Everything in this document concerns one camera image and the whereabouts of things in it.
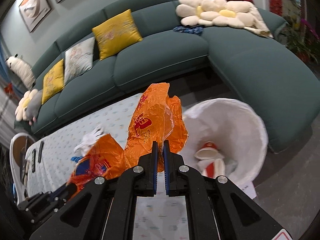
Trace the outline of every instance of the paper cup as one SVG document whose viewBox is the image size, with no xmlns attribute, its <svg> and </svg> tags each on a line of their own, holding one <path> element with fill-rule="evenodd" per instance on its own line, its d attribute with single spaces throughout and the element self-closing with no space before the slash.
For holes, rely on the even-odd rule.
<svg viewBox="0 0 320 240">
<path fill-rule="evenodd" d="M 198 160 L 222 159 L 223 158 L 223 156 L 218 151 L 218 147 L 213 142 L 205 143 L 201 147 L 201 149 L 196 152 L 195 157 Z"/>
</svg>

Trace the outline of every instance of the red logo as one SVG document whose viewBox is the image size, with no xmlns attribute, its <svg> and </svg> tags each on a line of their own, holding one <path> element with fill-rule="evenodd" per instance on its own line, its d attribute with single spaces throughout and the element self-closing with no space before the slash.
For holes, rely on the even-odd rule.
<svg viewBox="0 0 320 240">
<path fill-rule="evenodd" d="M 133 118 L 134 120 L 134 130 L 136 131 L 137 136 L 140 136 L 140 132 L 138 131 L 138 128 L 140 130 L 143 130 L 150 125 L 152 125 L 152 121 L 149 118 L 143 117 L 143 113 L 138 116 L 137 119 Z"/>
<path fill-rule="evenodd" d="M 148 98 L 148 95 L 142 96 L 137 106 L 137 110 L 139 110 L 142 106 L 142 103 Z"/>
</svg>

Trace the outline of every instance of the gray stuffed mouse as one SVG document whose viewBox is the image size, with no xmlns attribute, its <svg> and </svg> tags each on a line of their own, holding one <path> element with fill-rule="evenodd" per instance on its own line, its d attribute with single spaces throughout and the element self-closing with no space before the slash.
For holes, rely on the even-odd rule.
<svg viewBox="0 0 320 240">
<path fill-rule="evenodd" d="M 26 109 L 26 117 L 29 120 L 29 125 L 32 125 L 37 121 L 39 110 L 42 103 L 42 90 L 36 93 L 33 98 L 30 100 L 27 109 Z"/>
</svg>

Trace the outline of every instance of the remote control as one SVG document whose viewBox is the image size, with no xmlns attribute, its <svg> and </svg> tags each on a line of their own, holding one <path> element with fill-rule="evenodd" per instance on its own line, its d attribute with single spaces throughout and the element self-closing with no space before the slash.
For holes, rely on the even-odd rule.
<svg viewBox="0 0 320 240">
<path fill-rule="evenodd" d="M 36 171 L 36 149 L 33 149 L 32 151 L 32 173 Z"/>
<path fill-rule="evenodd" d="M 40 162 L 41 162 L 43 145 L 44 145 L 44 142 L 43 142 L 43 141 L 41 141 L 41 142 L 40 142 L 40 148 L 39 148 L 39 154 L 38 154 L 38 163 L 40 163 Z"/>
</svg>

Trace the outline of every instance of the gray wall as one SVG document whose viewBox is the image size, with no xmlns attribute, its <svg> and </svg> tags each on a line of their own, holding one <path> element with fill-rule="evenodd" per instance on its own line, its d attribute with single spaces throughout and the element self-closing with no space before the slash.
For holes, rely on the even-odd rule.
<svg viewBox="0 0 320 240">
<path fill-rule="evenodd" d="M 46 49 L 79 20 L 117 0 L 48 0 L 52 11 L 29 33 L 19 13 L 17 0 L 0 26 L 0 32 L 8 53 L 19 54 L 33 65 Z M 258 7 L 266 8 L 265 0 L 255 0 Z"/>
</svg>

